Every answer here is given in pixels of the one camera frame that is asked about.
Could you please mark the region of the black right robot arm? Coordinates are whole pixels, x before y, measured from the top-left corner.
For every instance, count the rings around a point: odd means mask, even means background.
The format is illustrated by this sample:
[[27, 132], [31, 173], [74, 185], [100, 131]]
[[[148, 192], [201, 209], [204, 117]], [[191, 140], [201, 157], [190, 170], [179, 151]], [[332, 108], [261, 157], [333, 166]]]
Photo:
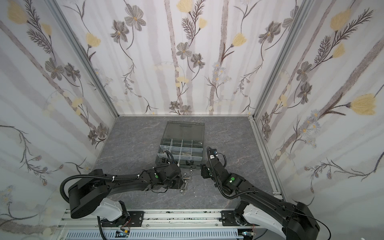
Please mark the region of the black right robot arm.
[[258, 225], [286, 240], [318, 238], [323, 222], [313, 216], [308, 205], [285, 202], [255, 187], [244, 177], [228, 172], [215, 149], [207, 147], [207, 157], [202, 165], [202, 177], [212, 179], [224, 198], [241, 200], [234, 210], [238, 225]]

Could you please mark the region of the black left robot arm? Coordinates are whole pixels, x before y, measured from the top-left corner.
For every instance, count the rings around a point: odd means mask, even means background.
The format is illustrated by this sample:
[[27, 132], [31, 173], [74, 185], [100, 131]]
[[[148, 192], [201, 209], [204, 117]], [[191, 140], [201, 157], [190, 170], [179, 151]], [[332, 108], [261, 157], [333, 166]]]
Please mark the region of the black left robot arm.
[[87, 175], [75, 175], [63, 180], [60, 194], [70, 205], [71, 218], [94, 215], [112, 222], [127, 210], [123, 203], [114, 202], [108, 196], [133, 191], [158, 193], [160, 189], [181, 189], [182, 170], [173, 155], [169, 151], [166, 154], [166, 164], [142, 170], [136, 175], [111, 175], [96, 169]]

